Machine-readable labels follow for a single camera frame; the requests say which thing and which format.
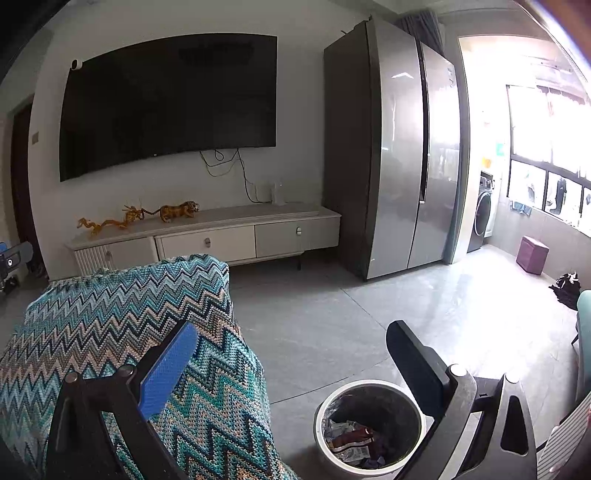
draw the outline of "washing machine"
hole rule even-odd
[[[478,250],[484,242],[486,226],[488,224],[488,219],[491,217],[493,182],[494,180],[491,174],[484,171],[480,172],[480,189],[478,191],[474,225],[472,226],[472,236],[470,237],[470,243],[468,244],[469,252]]]

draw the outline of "side-by-side refrigerator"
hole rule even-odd
[[[453,65],[378,19],[324,50],[323,204],[362,278],[443,258],[459,166]]]

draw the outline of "tv stand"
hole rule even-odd
[[[140,220],[125,230],[84,232],[68,248],[80,275],[121,270],[165,258],[207,253],[229,265],[301,255],[339,244],[340,215],[321,206],[267,203],[210,209],[164,223]]]

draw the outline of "tv screen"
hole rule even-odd
[[[276,91],[268,35],[183,35],[86,60],[64,93],[60,180],[158,155],[274,147]]]

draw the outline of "dragon figurine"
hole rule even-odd
[[[138,210],[133,205],[131,207],[125,205],[125,209],[123,211],[125,212],[125,219],[122,222],[108,219],[103,223],[98,224],[96,222],[89,222],[87,219],[82,217],[80,220],[78,220],[78,226],[76,228],[80,228],[82,226],[85,226],[86,228],[92,228],[92,232],[90,234],[97,235],[106,225],[116,225],[119,228],[124,229],[127,228],[130,223],[135,222],[136,220],[143,220],[145,218],[145,214],[149,213],[143,208]]]
[[[184,202],[184,203],[181,203],[180,205],[175,205],[175,206],[162,205],[155,212],[149,212],[144,209],[142,209],[141,211],[144,213],[147,213],[149,215],[156,215],[157,213],[159,213],[160,219],[163,222],[169,223],[170,220],[172,220],[173,218],[179,218],[179,217],[193,218],[193,217],[195,217],[195,215],[194,215],[195,212],[199,211],[199,204],[189,200],[188,202]]]

